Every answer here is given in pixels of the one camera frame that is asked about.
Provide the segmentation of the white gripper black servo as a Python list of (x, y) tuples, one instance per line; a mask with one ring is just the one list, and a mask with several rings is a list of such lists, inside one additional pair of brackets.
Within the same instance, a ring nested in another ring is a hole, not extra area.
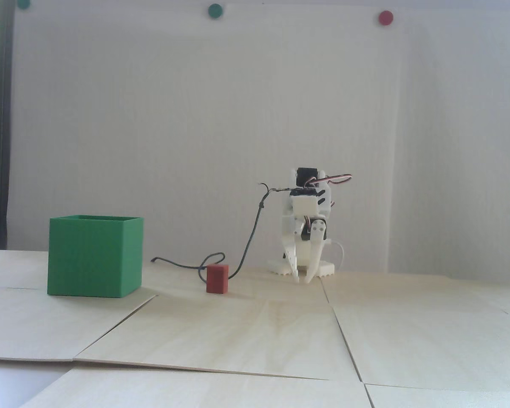
[(300, 282), (296, 255), (297, 242), (311, 242), (311, 254), (307, 267), (305, 283), (311, 282), (317, 275), (321, 255), (327, 237), (328, 210), (314, 210), (310, 214), (298, 215), (292, 211), (282, 215), (282, 245), (291, 275), (296, 283)]

